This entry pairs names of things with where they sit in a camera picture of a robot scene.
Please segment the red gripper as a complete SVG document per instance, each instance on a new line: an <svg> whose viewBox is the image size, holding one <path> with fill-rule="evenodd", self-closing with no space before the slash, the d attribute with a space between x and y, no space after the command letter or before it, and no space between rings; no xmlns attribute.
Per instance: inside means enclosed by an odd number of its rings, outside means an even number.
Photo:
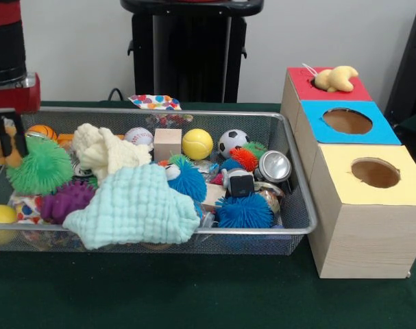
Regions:
<svg viewBox="0 0 416 329"><path fill-rule="evenodd" d="M39 109L40 78L37 73L28 73L21 81L0 86L0 114L16 113L12 119L16 128L14 142L21 156L27 156L28 149L20 114L36 113ZM11 137L6 132L2 118L0 118L0 146L3 155L12 153Z"/></svg>

